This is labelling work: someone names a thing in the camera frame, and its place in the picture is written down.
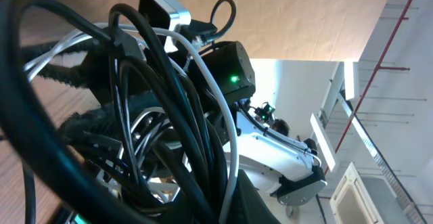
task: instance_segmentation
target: black cable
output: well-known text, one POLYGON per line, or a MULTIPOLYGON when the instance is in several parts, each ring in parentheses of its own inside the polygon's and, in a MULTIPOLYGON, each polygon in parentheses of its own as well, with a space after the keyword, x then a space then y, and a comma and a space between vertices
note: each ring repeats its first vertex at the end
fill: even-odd
POLYGON ((132 196, 131 193, 126 191, 125 188, 121 189, 121 194, 122 194, 122 199, 128 204, 130 204, 131 206, 133 206, 133 208, 138 212, 140 212, 141 214, 145 214, 145 215, 160 214, 171 210, 171 208, 173 207, 173 203, 168 202, 162 204, 159 207, 146 208, 146 207, 142 207, 140 203, 136 201, 136 197, 132 196))
POLYGON ((114 151, 118 151, 118 149, 120 148, 120 146, 122 145, 122 142, 117 140, 117 139, 113 139, 111 137, 105 136, 105 135, 97 135, 94 133, 89 133, 89 132, 84 132, 84 137, 85 137, 85 141, 86 143, 88 143, 89 145, 99 145, 99 146, 103 146, 103 147, 107 147, 110 148, 111 150, 114 151))
POLYGON ((210 103, 212 104, 212 106, 216 109, 216 110, 220 110, 219 109, 219 105, 218 105, 218 101, 215 98, 215 95, 212 94, 212 92, 209 91, 208 88, 203 88, 202 91, 204 92, 204 95, 207 96, 210 100, 210 103))
MULTIPOLYGON (((143 112, 143 110, 144 109, 146 109, 147 107, 143 107, 142 109, 140 109, 140 111, 139 112, 135 112, 135 118, 137 118, 142 112, 143 112)), ((140 134, 140 139, 144 136, 144 135, 146 135, 146 133, 148 132, 148 131, 150 131, 150 126, 152 125, 152 123, 156 120, 156 119, 162 119, 164 117, 164 119, 165 119, 165 116, 163 115, 163 114, 161 114, 161 113, 159 113, 159 112, 149 112, 148 114, 146 114, 141 120, 140 120, 140 123, 135 127, 135 129, 134 129, 134 133, 138 133, 138 134, 140 134)), ((135 144, 134 145, 134 150, 136 150, 137 149, 137 144, 135 144)))
POLYGON ((36 189, 35 189, 35 177, 33 171, 22 163, 22 174, 24 177, 24 193, 26 197, 26 219, 25 224, 36 223, 36 189))
POLYGON ((218 206, 216 209, 220 210, 223 205, 225 189, 227 187, 227 161, 225 159, 223 144, 219 139, 218 133, 213 127, 212 123, 206 119, 206 126, 208 127, 210 142, 212 144, 212 151, 214 153, 215 165, 214 165, 214 179, 212 182, 216 183, 216 194, 218 200, 218 206))
MULTIPOLYGON (((159 61, 156 62, 156 65, 158 66, 159 71, 162 71, 164 81, 168 85, 167 87, 170 91, 170 93, 166 94, 168 96, 167 99, 171 99, 172 97, 170 95, 173 95, 173 99, 176 101, 176 104, 173 106, 176 108, 179 107, 180 109, 180 113, 177 114, 177 117, 179 117, 180 115, 184 115, 184 117, 187 119, 188 122, 187 126, 189 125, 188 126, 189 130, 192 131, 193 137, 195 139, 195 143, 197 145, 198 142, 201 141, 201 137, 198 131, 196 120, 193 116, 192 109, 189 106, 188 100, 182 90, 182 86, 180 84, 179 78, 177 77, 175 69, 173 68, 160 40, 158 39, 155 32, 152 30, 152 27, 149 25, 149 23, 144 17, 136 9, 123 3, 114 5, 110 10, 109 28, 111 28, 110 29, 111 32, 114 32, 113 28, 118 26, 120 15, 124 15, 129 21, 133 23, 133 25, 139 31, 139 34, 146 41, 152 54, 155 56, 155 60, 159 61)), ((157 81, 157 76, 153 76, 153 79, 148 79, 148 82, 150 83, 153 81, 157 81)), ((204 172, 203 173, 197 173, 195 171, 194 172, 199 175, 202 174, 201 177, 203 177, 204 179, 201 180, 200 177, 198 178, 198 181, 202 183, 200 184, 200 187, 204 187, 205 189, 204 192, 208 196, 208 193, 210 192, 209 173, 206 167, 206 161, 201 160, 201 162, 203 165, 200 166, 200 168, 201 171, 204 170, 204 172)))
POLYGON ((152 88, 158 101, 162 104, 168 119, 170 120, 173 128, 181 140, 181 144, 185 153, 187 154, 191 168, 196 177, 198 185, 202 188, 203 192, 209 196, 210 194, 210 180, 206 163, 200 153, 197 141, 191 132, 187 122, 182 117, 179 108, 174 101, 167 95, 166 89, 155 79, 156 74, 144 62, 134 57, 125 57, 122 61, 123 66, 130 66, 134 68, 143 79, 143 81, 152 88))
POLYGON ((152 146, 159 140, 159 138, 165 133, 165 130, 167 130, 169 127, 171 127, 170 123, 163 125, 160 129, 158 129, 155 135, 149 139, 148 143, 142 147, 140 153, 137 155, 138 165, 140 167, 145 160, 146 154, 150 151, 152 146))
POLYGON ((322 214, 323 223, 326 224, 325 213, 322 208, 322 203, 320 203, 319 195, 316 194, 317 205, 319 205, 320 213, 322 214))
POLYGON ((128 153, 131 154, 131 158, 134 158, 135 161, 133 164, 133 171, 135 171, 139 177, 139 183, 140 185, 144 184, 144 176, 141 174, 140 167, 137 164, 137 159, 134 154, 134 147, 133 147, 133 139, 131 135, 131 122, 129 119, 129 107, 128 107, 128 95, 129 95, 129 68, 127 66, 121 66, 120 65, 120 73, 118 75, 118 78, 116 79, 120 83, 120 105, 122 107, 122 112, 124 116, 124 128, 127 132, 125 138, 127 145, 129 147, 128 153))
MULTIPOLYGON (((140 205, 144 205, 144 206, 148 205, 148 202, 146 201, 147 197, 145 196, 145 194, 143 193, 141 188, 139 188, 135 184, 132 184, 121 173, 119 173, 114 167, 108 165, 106 162, 104 162, 103 160, 101 160, 99 158, 91 159, 91 161, 94 162, 103 171, 108 173, 114 180, 116 180, 122 186, 122 189, 126 190, 129 193, 130 197, 132 197, 132 199, 136 203, 138 203, 140 205)), ((161 203, 161 202, 159 202, 158 205, 155 205, 153 207, 150 207, 150 208, 145 207, 145 208, 148 209, 149 212, 156 212, 156 213, 160 213, 162 211, 168 210, 168 206, 161 203)))
POLYGON ((209 45, 208 47, 204 48, 203 50, 201 50, 199 52, 200 55, 205 54, 206 52, 210 51, 210 50, 215 50, 215 49, 220 49, 228 44, 230 44, 232 41, 221 41, 218 43, 213 43, 212 45, 209 45))
POLYGON ((144 157, 152 148, 152 146, 159 140, 159 138, 165 133, 168 128, 171 127, 170 123, 166 123, 162 125, 154 135, 149 139, 148 143, 142 147, 142 151, 138 154, 137 157, 144 157))
POLYGON ((0 0, 0 81, 7 85, 0 87, 0 95, 7 95, 8 98, 0 100, 3 132, 40 179, 86 220, 92 223, 155 223, 120 204, 98 187, 56 133, 19 66, 25 61, 22 59, 18 31, 22 13, 31 5, 56 13, 97 39, 104 42, 110 40, 103 31, 54 0, 0 0), (22 133, 23 122, 26 133, 22 133))
POLYGON ((147 182, 149 182, 150 179, 151 179, 152 177, 154 177, 154 175, 156 174, 156 169, 158 169, 158 163, 157 163, 157 162, 155 163, 155 165, 154 165, 154 167, 152 168, 152 171, 149 173, 149 175, 146 176, 146 181, 147 181, 147 182))
POLYGON ((235 2, 233 0, 218 0, 217 3, 215 3, 214 8, 212 9, 212 13, 210 15, 210 23, 213 24, 215 14, 218 10, 218 7, 224 2, 228 2, 228 4, 230 4, 230 8, 231 8, 230 18, 227 21, 227 23, 224 25, 224 27, 222 29, 220 29, 220 31, 216 32, 213 35, 204 37, 203 40, 205 43, 213 42, 213 41, 221 38, 223 35, 225 35, 225 33, 231 28, 231 26, 235 22, 235 18, 236 18, 236 4, 235 4, 235 2))
POLYGON ((143 147, 146 136, 150 133, 152 129, 154 129, 154 127, 161 124, 165 120, 166 120, 165 115, 161 115, 153 119, 152 122, 140 133, 140 139, 138 140, 139 143, 134 147, 134 153, 136 158, 138 158, 138 153, 141 151, 141 148, 143 147))
POLYGON ((188 106, 188 100, 183 93, 181 83, 177 78, 175 69, 171 65, 171 62, 162 46, 159 38, 156 36, 152 27, 149 25, 147 20, 133 7, 119 3, 112 7, 110 10, 109 23, 113 26, 118 26, 119 16, 124 15, 139 31, 139 34, 144 38, 147 45, 149 46, 154 60, 157 61, 156 65, 158 70, 163 73, 164 78, 173 99, 176 101, 178 107, 181 110, 182 115, 186 117, 190 125, 193 125, 193 114, 191 108, 188 106))
POLYGON ((75 145, 74 149, 80 154, 91 155, 92 159, 102 158, 103 160, 109 160, 110 162, 113 162, 113 164, 120 166, 124 171, 129 171, 129 166, 121 159, 117 158, 116 156, 111 156, 110 154, 107 154, 95 147, 86 145, 75 145))
POLYGON ((132 150, 132 140, 131 132, 127 131, 128 129, 125 127, 126 120, 124 118, 124 111, 122 109, 122 101, 120 98, 120 89, 119 89, 119 65, 118 60, 110 57, 110 85, 111 85, 111 93, 113 97, 114 104, 114 112, 116 115, 116 122, 119 127, 120 134, 122 135, 122 144, 124 148, 124 154, 127 158, 127 164, 131 168, 130 170, 130 178, 139 185, 140 180, 138 167, 137 167, 137 159, 134 157, 134 152, 132 150))
POLYGON ((153 150, 164 166, 170 170, 175 177, 176 183, 179 185, 182 192, 185 193, 190 206, 193 206, 192 210, 199 220, 203 223, 217 223, 218 220, 212 212, 200 187, 193 180, 186 167, 175 160, 175 154, 169 150, 163 142, 156 143, 153 146, 153 150))
POLYGON ((191 82, 188 76, 180 74, 179 78, 181 79, 183 88, 187 92, 194 117, 196 118, 198 129, 200 130, 200 135, 202 137, 201 146, 203 147, 204 155, 206 156, 205 159, 207 160, 209 175, 212 176, 214 174, 214 156, 212 155, 212 149, 210 147, 209 133, 208 129, 206 128, 206 122, 204 120, 204 113, 202 104, 200 103, 200 98, 198 97, 194 84, 191 82))

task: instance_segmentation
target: white wall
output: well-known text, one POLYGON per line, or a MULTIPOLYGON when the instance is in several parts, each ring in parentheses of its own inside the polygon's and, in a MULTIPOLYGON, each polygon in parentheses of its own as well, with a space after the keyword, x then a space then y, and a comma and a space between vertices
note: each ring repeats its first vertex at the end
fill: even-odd
MULTIPOLYGON (((389 4, 405 4, 406 0, 388 0, 389 4)), ((367 127, 367 132, 383 153, 385 159, 398 178, 411 194, 419 206, 428 223, 433 222, 433 139, 430 132, 433 125, 433 0, 414 0, 408 11, 409 20, 401 24, 395 39, 385 57, 383 66, 409 67, 408 72, 379 71, 364 99, 360 112, 381 112, 393 114, 408 114, 413 116, 389 116, 377 114, 359 114, 363 120, 373 120, 364 124, 375 126, 367 127), (372 99, 369 97, 391 97, 401 99, 372 99)), ((385 9, 382 16, 398 17, 402 9, 385 9)), ((378 60, 385 44, 396 24, 396 20, 381 20, 368 42, 359 68, 360 79, 368 80, 374 62, 378 60)), ((345 122, 344 114, 333 114, 333 122, 345 122)), ((342 165, 350 161, 362 174, 377 175, 375 162, 359 136, 354 130, 343 141, 342 165)), ((333 137, 338 141, 341 134, 333 137)), ((322 193, 332 194, 335 184, 341 178, 339 173, 327 174, 329 185, 322 193)))
POLYGON ((276 106, 275 116, 290 127, 290 137, 311 136, 311 113, 317 112, 336 66, 335 62, 251 59, 256 74, 254 107, 276 106))

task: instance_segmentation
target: black plastic housing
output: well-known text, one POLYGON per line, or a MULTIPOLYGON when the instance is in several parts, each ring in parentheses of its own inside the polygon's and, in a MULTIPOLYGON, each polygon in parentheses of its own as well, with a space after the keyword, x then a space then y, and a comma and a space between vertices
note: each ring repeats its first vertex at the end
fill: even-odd
MULTIPOLYGON (((143 59, 142 51, 136 40, 119 28, 115 31, 119 44, 117 50, 120 54, 115 54, 113 51, 106 49, 89 51, 78 69, 81 76, 87 78, 89 89, 101 105, 109 104, 112 101, 108 66, 109 54, 119 59, 122 59, 124 56, 133 56, 138 59, 143 59)), ((135 71, 131 71, 129 75, 128 94, 130 96, 137 95, 149 89, 150 88, 143 83, 140 76, 135 71)))
POLYGON ((207 53, 203 60, 228 104, 250 98, 256 92, 256 79, 250 58, 239 41, 207 53))
POLYGON ((272 215, 244 170, 239 170, 228 224, 276 224, 279 221, 272 215))

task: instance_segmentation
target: metal pipe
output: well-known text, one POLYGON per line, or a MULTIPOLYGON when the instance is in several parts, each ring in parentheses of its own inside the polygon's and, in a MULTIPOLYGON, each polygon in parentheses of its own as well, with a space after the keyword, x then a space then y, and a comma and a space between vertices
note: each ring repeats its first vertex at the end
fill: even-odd
POLYGON ((359 99, 357 107, 355 108, 355 110, 353 111, 353 113, 349 116, 349 122, 347 123, 346 129, 344 130, 343 135, 341 136, 340 141, 338 142, 338 145, 337 145, 337 148, 336 148, 336 153, 337 153, 338 149, 340 149, 340 146, 341 146, 341 144, 342 144, 342 142, 344 140, 344 137, 346 137, 347 131, 350 128, 350 124, 352 123, 352 120, 353 120, 355 114, 358 112, 359 107, 363 103, 364 97, 365 97, 365 95, 367 95, 367 91, 370 88, 370 85, 373 82, 374 77, 376 76, 376 74, 378 73, 378 70, 381 67, 380 64, 382 64, 382 62, 384 61, 385 55, 388 52, 388 50, 389 50, 389 48, 391 46, 392 40, 394 40, 395 34, 397 33, 398 28, 400 28, 400 24, 403 21, 403 19, 405 18, 407 10, 411 6, 411 3, 412 3, 412 0, 407 0, 406 6, 403 9, 403 11, 401 12, 400 18, 398 19, 398 22, 395 25, 394 30, 392 31, 392 34, 391 34, 391 36, 390 36, 390 38, 389 38, 389 40, 388 40, 388 42, 387 42, 387 44, 385 46, 385 49, 384 49, 384 51, 382 52, 382 54, 380 56, 379 62, 376 64, 376 66, 374 68, 374 71, 373 71, 373 74, 371 75, 370 79, 368 80, 367 86, 364 89, 364 92, 363 92, 361 98, 359 99))
POLYGON ((399 68, 399 67, 386 67, 386 66, 380 66, 379 69, 384 69, 384 70, 398 70, 398 71, 409 71, 411 68, 399 68))
POLYGON ((398 18, 393 18, 393 17, 380 17, 379 19, 382 19, 382 20, 395 20, 395 19, 398 19, 398 18))
POLYGON ((316 194, 316 200, 317 200, 317 205, 319 206, 319 209, 320 209, 320 213, 322 214, 323 223, 327 224, 326 218, 325 218, 325 213, 324 213, 323 208, 322 208, 322 203, 320 203, 319 195, 317 195, 317 194, 316 194))
MULTIPOLYGON (((360 59, 359 60, 360 62, 361 61, 364 61, 364 62, 375 62, 375 63, 377 63, 377 62, 379 62, 379 61, 375 61, 375 60, 368 60, 368 59, 360 59)), ((382 62, 383 64, 395 64, 395 62, 382 62)))

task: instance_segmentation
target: wooden table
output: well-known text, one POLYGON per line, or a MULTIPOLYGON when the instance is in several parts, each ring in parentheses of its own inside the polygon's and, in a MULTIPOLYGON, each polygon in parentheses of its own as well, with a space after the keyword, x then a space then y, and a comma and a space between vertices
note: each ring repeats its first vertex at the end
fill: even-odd
MULTIPOLYGON (((116 3, 128 3, 133 7, 138 7, 139 3, 139 0, 60 1, 92 22, 107 22, 108 12, 116 3)), ((24 15, 22 22, 22 43, 25 45, 57 40, 71 29, 70 25, 53 14, 36 8, 30 9, 24 15)), ((80 59, 78 57, 64 57, 56 62, 71 66, 72 63, 79 62, 80 59)), ((95 98, 88 90, 71 89, 41 78, 36 78, 32 85, 39 95, 42 91, 50 91, 39 99, 45 105, 56 125, 59 125, 73 112, 84 112, 98 106, 95 98)), ((37 223, 46 223, 60 200, 38 179, 36 180, 36 193, 37 223)), ((0 223, 24 223, 24 183, 21 161, 7 141, 0 142, 0 223)))

